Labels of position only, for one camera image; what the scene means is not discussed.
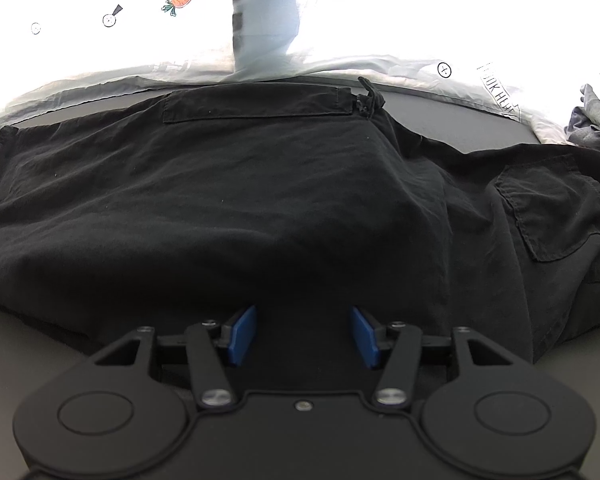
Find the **black cargo trousers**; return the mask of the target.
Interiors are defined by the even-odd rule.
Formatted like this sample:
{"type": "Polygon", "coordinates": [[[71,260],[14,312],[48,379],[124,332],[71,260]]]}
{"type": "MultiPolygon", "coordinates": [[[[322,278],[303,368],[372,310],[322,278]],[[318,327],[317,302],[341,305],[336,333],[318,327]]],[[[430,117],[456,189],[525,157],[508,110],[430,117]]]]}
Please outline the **black cargo trousers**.
{"type": "Polygon", "coordinates": [[[535,360],[600,326],[600,153],[462,153],[375,89],[286,82],[0,130],[0,309],[96,346],[250,306],[535,360]]]}

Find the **grey sweatshirt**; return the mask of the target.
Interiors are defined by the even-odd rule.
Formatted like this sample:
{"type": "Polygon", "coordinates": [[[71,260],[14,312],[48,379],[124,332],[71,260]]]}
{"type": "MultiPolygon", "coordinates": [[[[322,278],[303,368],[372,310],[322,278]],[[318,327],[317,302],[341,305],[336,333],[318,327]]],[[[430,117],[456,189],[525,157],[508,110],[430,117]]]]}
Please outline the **grey sweatshirt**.
{"type": "Polygon", "coordinates": [[[581,104],[572,110],[565,134],[570,143],[600,152],[600,98],[590,84],[580,92],[581,104]]]}

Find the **white printed window curtain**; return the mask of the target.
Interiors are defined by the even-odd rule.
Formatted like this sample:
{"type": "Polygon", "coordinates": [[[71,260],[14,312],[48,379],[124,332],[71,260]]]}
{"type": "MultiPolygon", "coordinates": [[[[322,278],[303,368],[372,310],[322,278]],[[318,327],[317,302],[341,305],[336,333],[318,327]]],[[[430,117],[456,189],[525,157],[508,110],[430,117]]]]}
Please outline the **white printed window curtain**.
{"type": "Polygon", "coordinates": [[[141,88],[367,77],[559,142],[600,0],[0,0],[0,122],[141,88]]]}

